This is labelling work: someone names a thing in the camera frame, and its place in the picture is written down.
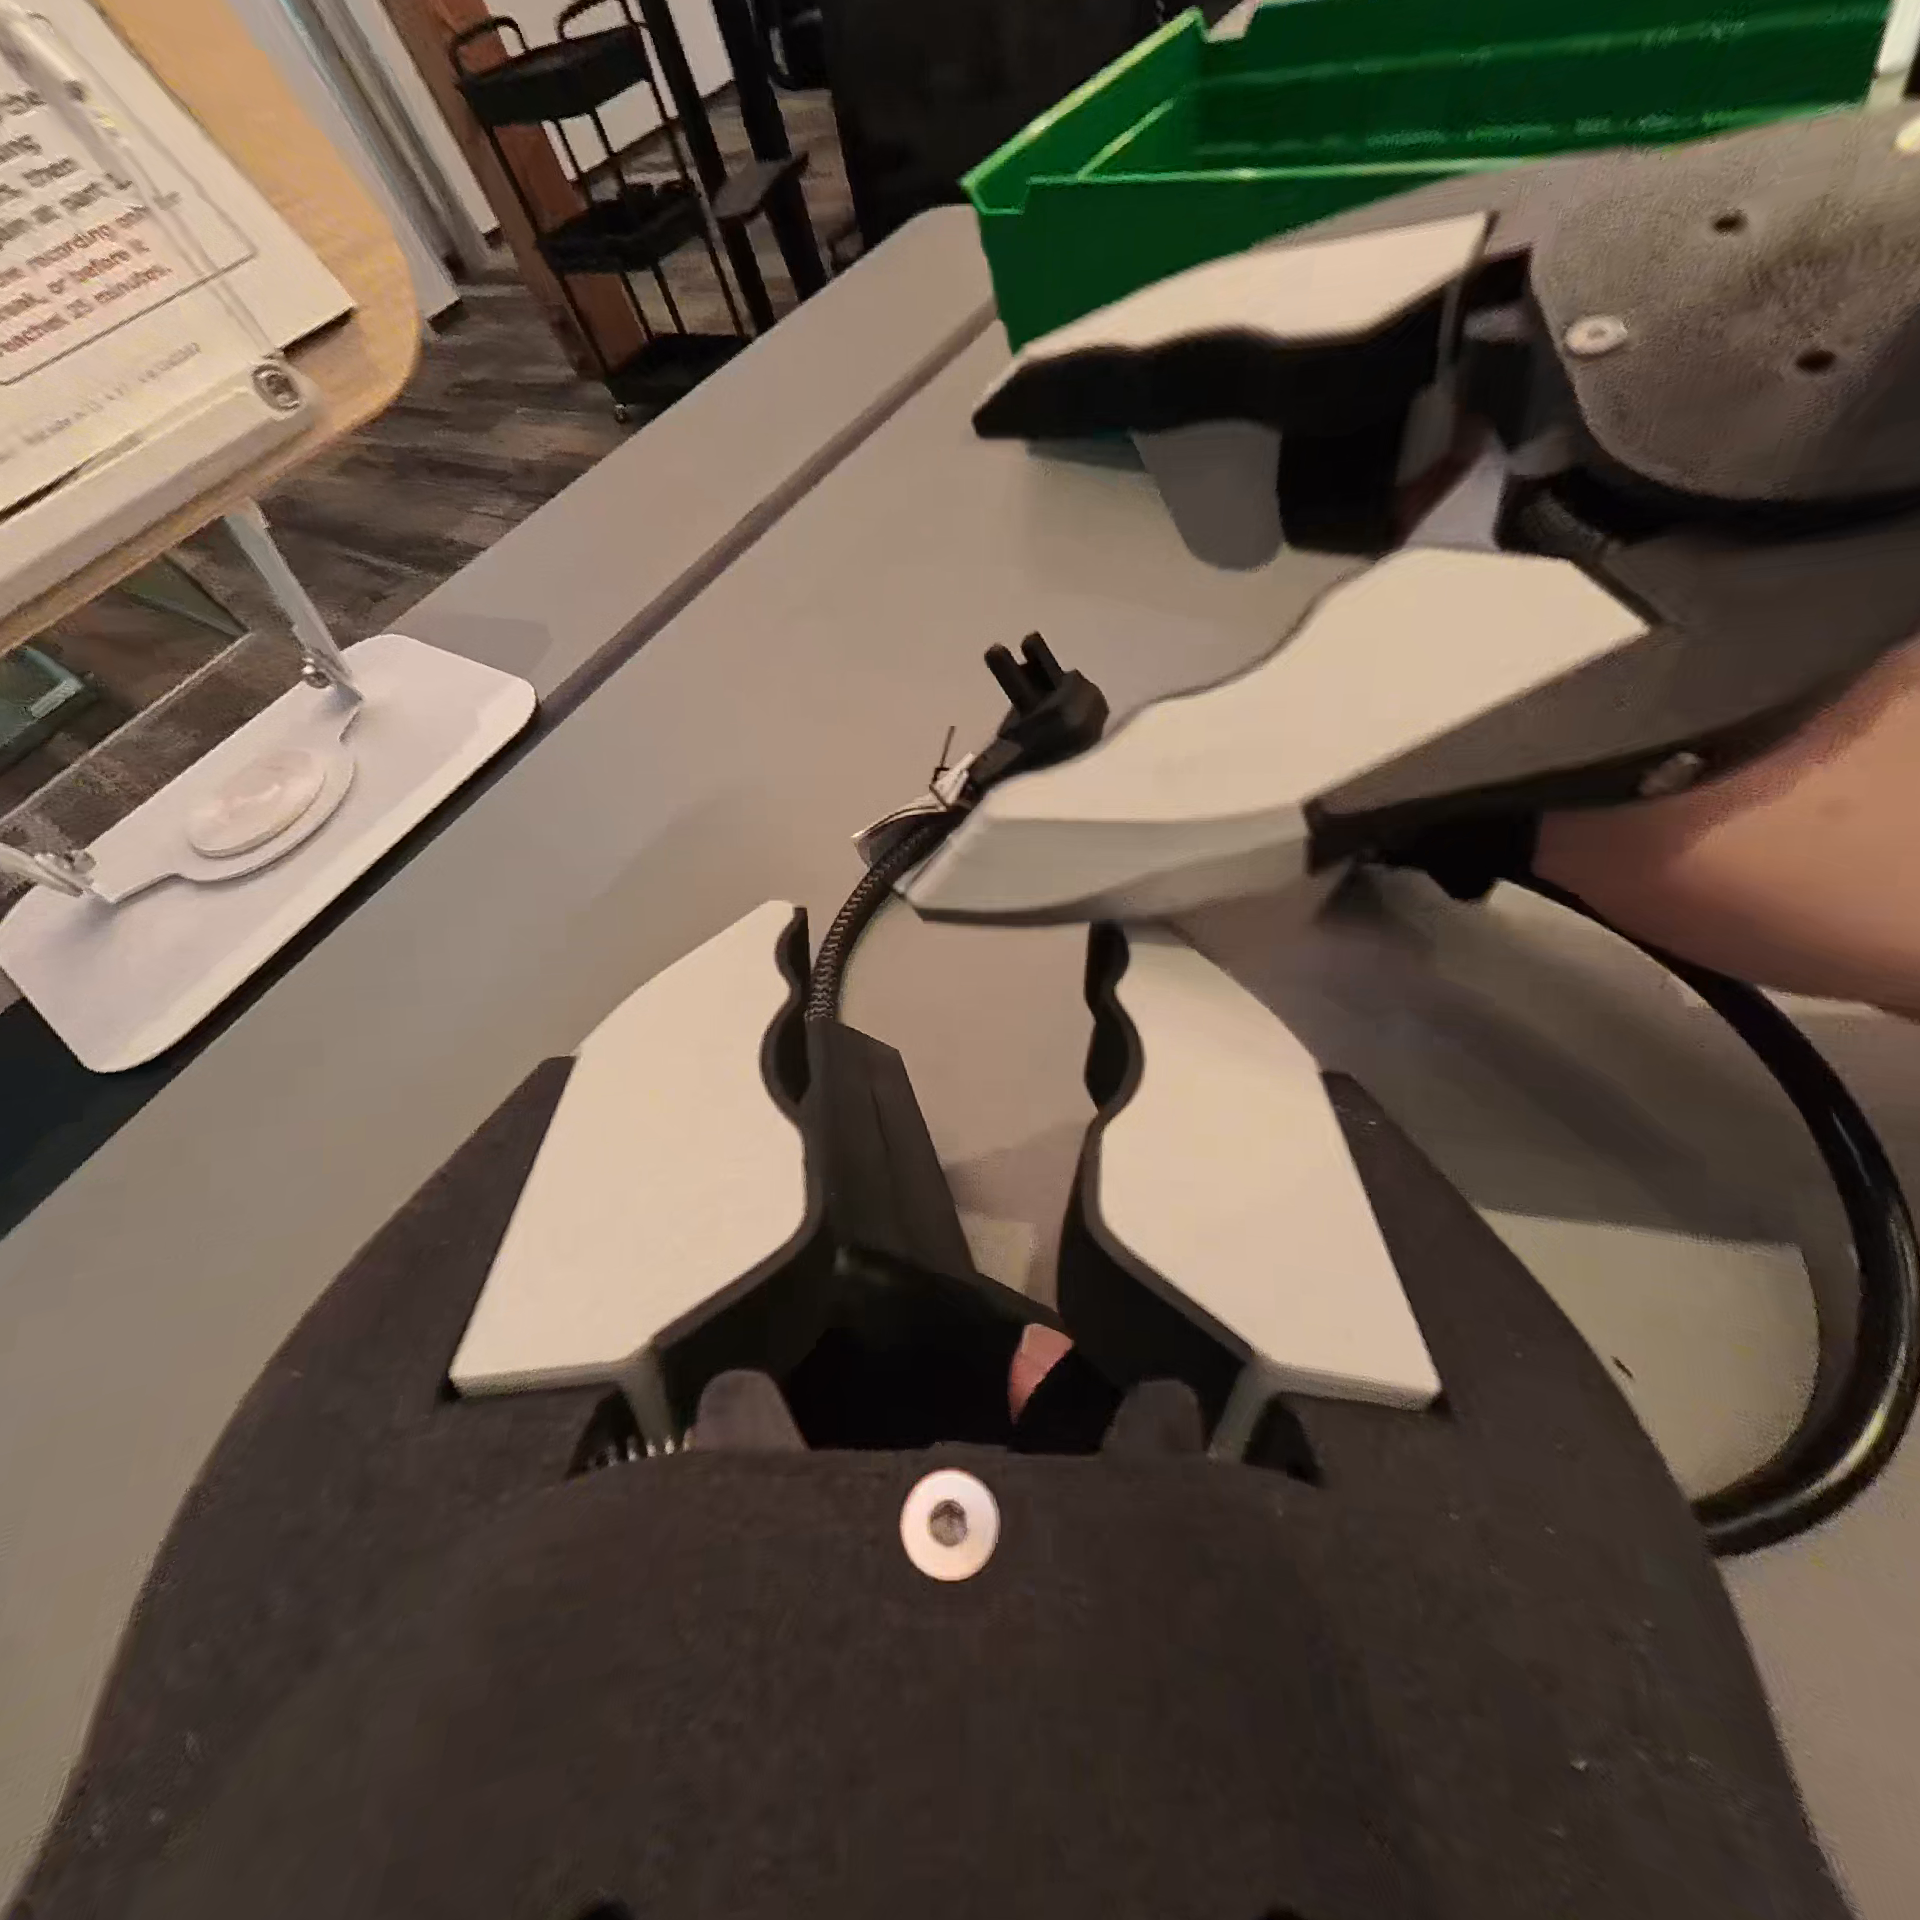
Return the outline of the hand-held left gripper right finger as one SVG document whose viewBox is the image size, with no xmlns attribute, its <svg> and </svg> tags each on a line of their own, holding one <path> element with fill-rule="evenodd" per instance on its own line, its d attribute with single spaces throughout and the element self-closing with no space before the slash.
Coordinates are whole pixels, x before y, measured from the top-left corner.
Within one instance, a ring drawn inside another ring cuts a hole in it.
<svg viewBox="0 0 1920 1920">
<path fill-rule="evenodd" d="M 1122 1399 L 1178 1385 L 1202 1454 L 1245 1462 L 1284 1400 L 1443 1414 L 1443 1382 L 1330 1081 L 1172 930 L 1085 938 L 1089 1119 L 1056 1304 Z"/>
</svg>

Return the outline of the black metal frame post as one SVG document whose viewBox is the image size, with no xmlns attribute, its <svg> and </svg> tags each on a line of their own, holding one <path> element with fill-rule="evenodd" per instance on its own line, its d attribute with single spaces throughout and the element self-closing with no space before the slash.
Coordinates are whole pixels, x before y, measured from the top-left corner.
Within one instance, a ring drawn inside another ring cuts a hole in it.
<svg viewBox="0 0 1920 1920">
<path fill-rule="evenodd" d="M 739 160 L 721 156 L 671 4 L 635 4 L 664 100 L 662 133 L 674 158 L 690 167 L 705 238 L 724 252 L 718 274 L 728 310 L 741 337 L 756 338 L 777 323 L 758 262 L 758 228 L 772 236 L 794 300 L 805 303 L 822 292 L 828 271 L 803 199 L 805 155 L 794 147 L 775 98 L 783 70 L 761 31 L 760 9 L 715 2 L 707 11 L 731 74 L 731 106 L 746 140 Z"/>
</svg>

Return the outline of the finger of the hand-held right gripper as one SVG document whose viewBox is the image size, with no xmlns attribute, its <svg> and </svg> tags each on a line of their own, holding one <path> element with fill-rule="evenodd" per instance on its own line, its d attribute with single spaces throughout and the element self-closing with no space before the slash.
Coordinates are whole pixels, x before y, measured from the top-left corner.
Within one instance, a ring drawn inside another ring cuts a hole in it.
<svg viewBox="0 0 1920 1920">
<path fill-rule="evenodd" d="M 984 442 L 1124 442 L 1202 564 L 1376 556 L 1455 426 L 1484 209 L 1221 256 L 1026 343 L 982 395 Z"/>
<path fill-rule="evenodd" d="M 1149 921 L 1301 879 L 1305 809 L 1642 640 L 1577 566 L 1404 548 L 1317 597 L 1282 645 L 998 783 L 900 895 L 927 921 Z"/>
</svg>

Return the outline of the person's left hand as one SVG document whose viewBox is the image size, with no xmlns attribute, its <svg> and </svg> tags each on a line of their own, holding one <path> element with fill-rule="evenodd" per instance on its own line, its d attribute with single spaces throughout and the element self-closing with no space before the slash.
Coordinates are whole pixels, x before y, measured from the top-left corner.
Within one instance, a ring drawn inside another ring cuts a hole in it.
<svg viewBox="0 0 1920 1920">
<path fill-rule="evenodd" d="M 1096 1452 L 1122 1405 L 1048 1309 L 907 1269 L 842 1309 L 792 1380 L 807 1441 L 855 1452 Z"/>
</svg>

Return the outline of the green plastic bin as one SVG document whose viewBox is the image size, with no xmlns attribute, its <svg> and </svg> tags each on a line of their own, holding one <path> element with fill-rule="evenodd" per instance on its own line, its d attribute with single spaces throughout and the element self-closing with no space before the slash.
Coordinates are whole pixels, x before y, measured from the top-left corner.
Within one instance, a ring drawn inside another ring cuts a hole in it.
<svg viewBox="0 0 1920 1920">
<path fill-rule="evenodd" d="M 1860 106 L 1885 2 L 1182 13 L 961 181 L 1007 345 L 1419 186 Z"/>
</svg>

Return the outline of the person's right hand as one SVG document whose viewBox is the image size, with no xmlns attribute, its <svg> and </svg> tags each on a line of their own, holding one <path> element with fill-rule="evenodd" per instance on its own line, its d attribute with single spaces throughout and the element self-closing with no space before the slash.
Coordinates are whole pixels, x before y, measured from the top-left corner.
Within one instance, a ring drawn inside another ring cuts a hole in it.
<svg viewBox="0 0 1920 1920">
<path fill-rule="evenodd" d="M 1386 863 L 1455 900 L 1522 882 L 1755 989 L 1918 1019 L 1918 643 L 1685 792 L 1439 829 Z"/>
</svg>

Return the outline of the black mesh partition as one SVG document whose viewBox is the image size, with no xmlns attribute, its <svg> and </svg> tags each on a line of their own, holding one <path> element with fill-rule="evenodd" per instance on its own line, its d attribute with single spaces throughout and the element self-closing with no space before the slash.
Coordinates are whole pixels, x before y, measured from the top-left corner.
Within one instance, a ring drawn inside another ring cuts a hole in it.
<svg viewBox="0 0 1920 1920">
<path fill-rule="evenodd" d="M 824 2 L 838 150 L 867 251 L 1186 13 L 1186 2 Z"/>
</svg>

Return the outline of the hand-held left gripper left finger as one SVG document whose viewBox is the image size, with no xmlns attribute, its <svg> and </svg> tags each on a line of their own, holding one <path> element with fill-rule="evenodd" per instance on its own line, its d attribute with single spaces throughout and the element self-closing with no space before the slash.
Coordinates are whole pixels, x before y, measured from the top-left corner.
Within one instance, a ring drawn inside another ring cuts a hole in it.
<svg viewBox="0 0 1920 1920">
<path fill-rule="evenodd" d="M 635 986 L 575 1046 L 452 1353 L 461 1399 L 625 1387 L 693 1405 L 721 1315 L 801 1243 L 803 907 L 768 900 Z"/>
</svg>

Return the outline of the black power strip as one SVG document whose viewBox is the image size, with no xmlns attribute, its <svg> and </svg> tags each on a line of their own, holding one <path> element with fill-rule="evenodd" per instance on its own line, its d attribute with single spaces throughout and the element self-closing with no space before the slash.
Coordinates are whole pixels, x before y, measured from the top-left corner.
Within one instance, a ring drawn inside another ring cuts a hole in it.
<svg viewBox="0 0 1920 1920">
<path fill-rule="evenodd" d="M 971 1279 L 971 1252 L 907 1068 L 842 1020 L 805 1023 L 807 1144 L 828 1233 L 855 1273 Z"/>
</svg>

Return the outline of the black rolling cart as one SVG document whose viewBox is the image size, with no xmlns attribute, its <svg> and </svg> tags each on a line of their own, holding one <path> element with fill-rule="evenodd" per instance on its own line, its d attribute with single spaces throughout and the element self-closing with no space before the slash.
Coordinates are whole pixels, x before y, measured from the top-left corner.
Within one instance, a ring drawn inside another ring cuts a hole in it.
<svg viewBox="0 0 1920 1920">
<path fill-rule="evenodd" d="M 487 13 L 446 63 L 613 421 L 653 421 L 750 345 L 726 172 L 668 4 L 563 4 L 542 42 Z"/>
</svg>

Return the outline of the printed instruction sheet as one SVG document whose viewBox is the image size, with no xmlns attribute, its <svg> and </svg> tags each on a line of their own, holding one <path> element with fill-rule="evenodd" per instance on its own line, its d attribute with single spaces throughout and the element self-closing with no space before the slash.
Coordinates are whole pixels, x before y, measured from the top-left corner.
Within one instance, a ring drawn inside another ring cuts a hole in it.
<svg viewBox="0 0 1920 1920">
<path fill-rule="evenodd" d="M 4 4 L 4 510 L 352 313 L 102 13 Z"/>
</svg>

